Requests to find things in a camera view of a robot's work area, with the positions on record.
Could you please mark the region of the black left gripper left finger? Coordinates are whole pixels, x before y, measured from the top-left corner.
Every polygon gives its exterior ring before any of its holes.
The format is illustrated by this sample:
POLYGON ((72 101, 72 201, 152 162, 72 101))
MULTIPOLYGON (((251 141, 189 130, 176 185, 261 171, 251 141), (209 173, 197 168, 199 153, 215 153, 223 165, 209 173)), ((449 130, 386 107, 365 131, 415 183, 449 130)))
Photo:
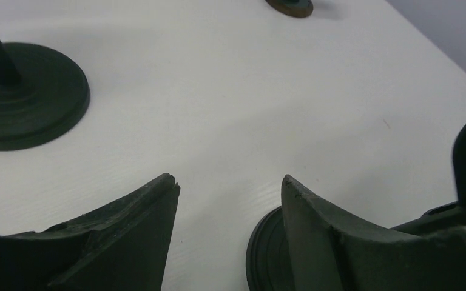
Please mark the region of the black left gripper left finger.
POLYGON ((0 290, 160 290, 179 195, 164 173, 43 232, 0 236, 0 290))

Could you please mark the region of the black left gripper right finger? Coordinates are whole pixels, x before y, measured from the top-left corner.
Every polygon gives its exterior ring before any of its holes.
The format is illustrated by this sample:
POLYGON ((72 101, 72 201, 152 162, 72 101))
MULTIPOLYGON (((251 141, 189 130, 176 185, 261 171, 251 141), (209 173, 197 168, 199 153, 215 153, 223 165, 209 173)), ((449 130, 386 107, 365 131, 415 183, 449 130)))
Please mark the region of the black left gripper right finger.
POLYGON ((466 226, 420 236, 387 229, 290 175, 281 198, 297 290, 466 290, 466 226))

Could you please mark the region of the black round-base phone stand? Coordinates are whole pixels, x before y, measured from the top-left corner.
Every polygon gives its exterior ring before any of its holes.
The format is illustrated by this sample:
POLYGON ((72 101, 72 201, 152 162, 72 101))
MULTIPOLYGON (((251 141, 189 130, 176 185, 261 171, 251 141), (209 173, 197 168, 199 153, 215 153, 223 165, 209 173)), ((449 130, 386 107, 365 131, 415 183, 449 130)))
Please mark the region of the black round-base phone stand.
MULTIPOLYGON (((390 229, 420 236, 466 226, 466 125, 454 142, 452 161, 457 201, 431 209, 418 219, 390 229)), ((246 251, 246 277, 251 290, 297 290, 282 205, 256 225, 246 251)))

